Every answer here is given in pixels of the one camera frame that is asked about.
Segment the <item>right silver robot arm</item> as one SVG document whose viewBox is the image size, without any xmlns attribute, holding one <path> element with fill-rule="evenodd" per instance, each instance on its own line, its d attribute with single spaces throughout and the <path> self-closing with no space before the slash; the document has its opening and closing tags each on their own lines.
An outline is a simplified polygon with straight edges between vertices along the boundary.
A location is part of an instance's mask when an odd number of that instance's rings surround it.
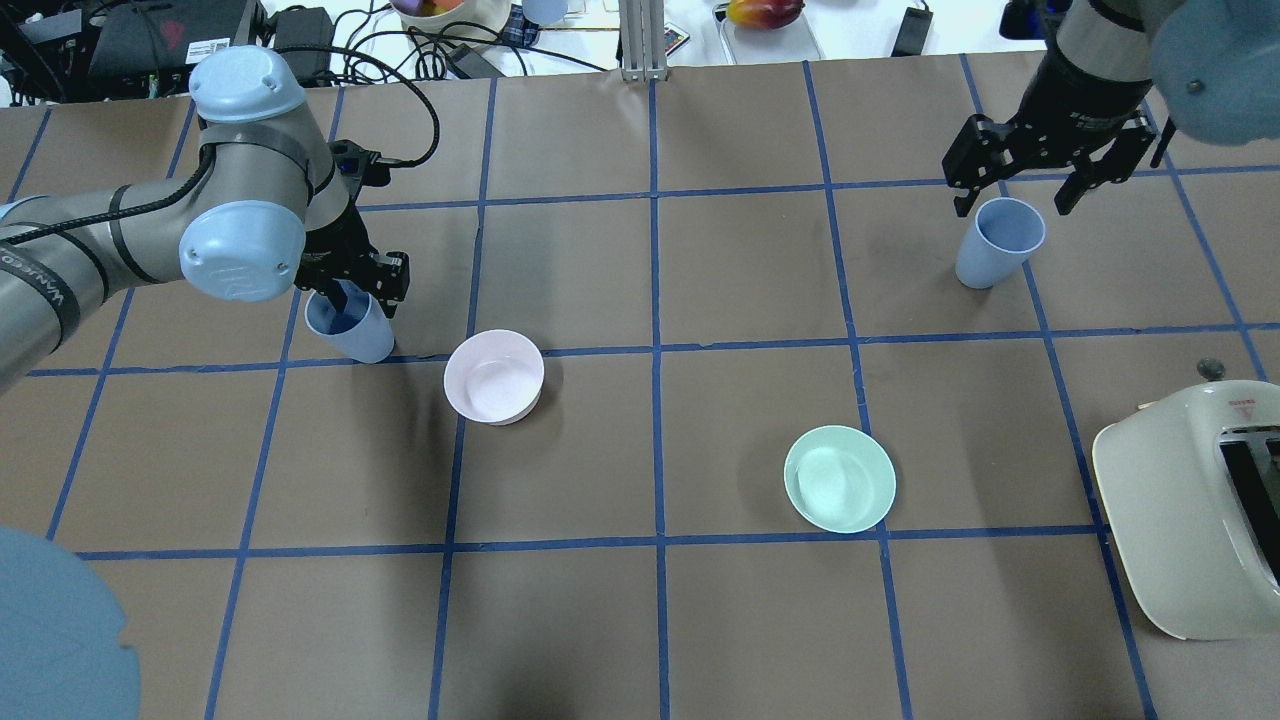
<svg viewBox="0 0 1280 720">
<path fill-rule="evenodd" d="M 954 208 L 1032 169 L 1068 169 L 1066 215 L 1176 132 L 1219 146 L 1279 132 L 1275 1 L 1074 1 L 1009 120 L 969 117 L 942 159 Z"/>
</svg>

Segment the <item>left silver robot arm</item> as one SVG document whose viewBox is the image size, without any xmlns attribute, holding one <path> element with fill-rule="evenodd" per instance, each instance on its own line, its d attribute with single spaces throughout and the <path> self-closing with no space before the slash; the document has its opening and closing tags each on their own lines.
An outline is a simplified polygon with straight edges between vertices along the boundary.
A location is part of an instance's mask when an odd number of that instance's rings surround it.
<svg viewBox="0 0 1280 720">
<path fill-rule="evenodd" d="M 340 313 L 358 300 L 388 319 L 410 287 L 404 252 L 380 252 L 356 208 L 364 187 L 420 167 L 328 141 L 285 61 L 288 47 L 232 46 L 201 60 L 189 95 L 201 122 L 186 179 L 3 206 L 3 388 L 55 354 L 115 293 L 186 281 L 223 301 L 308 290 Z M 3 716 L 136 719 L 137 652 L 125 615 L 83 560 L 3 528 Z"/>
</svg>

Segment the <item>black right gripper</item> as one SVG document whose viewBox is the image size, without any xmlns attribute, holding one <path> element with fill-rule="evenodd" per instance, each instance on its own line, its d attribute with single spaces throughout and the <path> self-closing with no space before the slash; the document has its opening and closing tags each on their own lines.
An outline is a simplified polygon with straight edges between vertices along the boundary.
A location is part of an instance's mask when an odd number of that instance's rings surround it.
<svg viewBox="0 0 1280 720">
<path fill-rule="evenodd" d="M 1158 137 L 1140 108 L 1152 88 L 1149 78 L 1096 76 L 1047 49 L 1014 115 L 968 117 L 943 155 L 956 217 L 969 217 L 984 188 L 1025 170 L 1070 170 L 1055 195 L 1061 217 L 1102 184 L 1129 181 Z"/>
</svg>

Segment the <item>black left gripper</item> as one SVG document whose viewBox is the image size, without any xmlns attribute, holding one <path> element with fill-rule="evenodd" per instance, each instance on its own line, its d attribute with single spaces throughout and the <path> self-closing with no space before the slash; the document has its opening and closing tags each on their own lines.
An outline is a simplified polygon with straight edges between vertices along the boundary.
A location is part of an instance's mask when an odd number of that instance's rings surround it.
<svg viewBox="0 0 1280 720">
<path fill-rule="evenodd" d="M 298 290 L 320 293 L 335 309 L 337 329 L 360 325 L 372 300 L 392 319 L 410 283 L 408 254 L 379 252 L 353 205 L 328 225 L 306 233 L 294 274 Z"/>
</svg>

